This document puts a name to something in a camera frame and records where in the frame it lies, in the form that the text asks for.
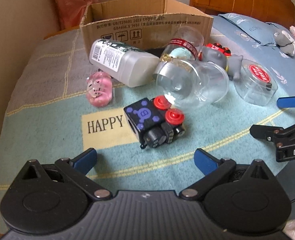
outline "red button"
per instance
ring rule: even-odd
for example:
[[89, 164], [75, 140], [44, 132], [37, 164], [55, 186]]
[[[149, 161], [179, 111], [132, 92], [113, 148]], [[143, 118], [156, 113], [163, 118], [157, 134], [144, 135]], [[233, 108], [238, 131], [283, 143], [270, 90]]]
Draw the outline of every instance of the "red button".
[[182, 124], [184, 121], [184, 114], [179, 109], [169, 109], [166, 111], [166, 121], [172, 125]]
[[171, 107], [171, 103], [166, 99], [165, 96], [157, 96], [153, 100], [154, 106], [159, 110], [167, 110]]

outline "cardboard box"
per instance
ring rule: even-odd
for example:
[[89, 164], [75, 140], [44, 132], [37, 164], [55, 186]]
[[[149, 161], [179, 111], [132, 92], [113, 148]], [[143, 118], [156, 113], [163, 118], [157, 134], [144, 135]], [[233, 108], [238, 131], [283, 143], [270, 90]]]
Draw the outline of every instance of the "cardboard box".
[[213, 17], [175, 0], [115, 0], [88, 5], [80, 23], [86, 53], [97, 39], [140, 49], [162, 48], [182, 25], [199, 30], [208, 43]]

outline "ribbed gray surface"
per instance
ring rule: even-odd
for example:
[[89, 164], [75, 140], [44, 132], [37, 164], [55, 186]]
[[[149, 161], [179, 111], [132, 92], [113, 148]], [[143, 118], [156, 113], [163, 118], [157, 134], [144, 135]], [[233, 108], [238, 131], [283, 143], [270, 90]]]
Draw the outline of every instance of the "ribbed gray surface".
[[70, 229], [49, 236], [9, 232], [3, 240], [288, 240], [283, 233], [247, 237], [224, 232], [212, 223], [197, 202], [178, 198], [174, 191], [119, 191], [109, 201], [92, 205]]

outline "pink capsule toy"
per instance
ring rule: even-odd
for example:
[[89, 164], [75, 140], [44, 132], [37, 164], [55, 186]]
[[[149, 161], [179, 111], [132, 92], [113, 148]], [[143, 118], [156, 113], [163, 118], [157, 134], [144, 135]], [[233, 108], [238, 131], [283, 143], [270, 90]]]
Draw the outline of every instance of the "pink capsule toy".
[[96, 107], [106, 106], [112, 99], [112, 79], [103, 72], [97, 71], [86, 79], [86, 98]]

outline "bottle label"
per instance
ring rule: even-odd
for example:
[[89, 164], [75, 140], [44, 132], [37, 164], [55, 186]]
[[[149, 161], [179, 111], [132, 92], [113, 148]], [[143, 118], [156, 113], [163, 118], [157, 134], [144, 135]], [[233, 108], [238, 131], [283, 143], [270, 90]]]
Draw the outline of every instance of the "bottle label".
[[271, 81], [270, 76], [260, 67], [256, 65], [249, 65], [249, 70], [257, 79], [269, 83]]
[[191, 43], [189, 43], [186, 40], [175, 38], [175, 39], [172, 39], [169, 42], [169, 44], [175, 44], [175, 45], [178, 45], [178, 46], [181, 46], [181, 47], [186, 48], [187, 50], [189, 50], [192, 53], [192, 55], [194, 56], [194, 58], [197, 58], [197, 56], [198, 56], [197, 49]]
[[129, 50], [144, 52], [122, 42], [101, 39], [94, 46], [92, 60], [117, 72], [122, 57]]

